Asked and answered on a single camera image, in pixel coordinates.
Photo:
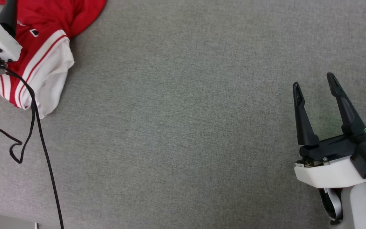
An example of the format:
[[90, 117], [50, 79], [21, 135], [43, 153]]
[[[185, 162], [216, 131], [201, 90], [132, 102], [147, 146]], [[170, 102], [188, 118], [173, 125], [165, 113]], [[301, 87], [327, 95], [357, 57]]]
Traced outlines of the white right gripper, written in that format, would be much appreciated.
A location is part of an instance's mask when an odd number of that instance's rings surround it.
[[[331, 94], [336, 98], [342, 132], [361, 135], [366, 126], [333, 73], [327, 73]], [[320, 141], [314, 134], [305, 110], [305, 99], [298, 82], [293, 84], [296, 132], [301, 160], [296, 161], [296, 178], [315, 188], [345, 188], [365, 183], [350, 157], [355, 144], [344, 135]]]

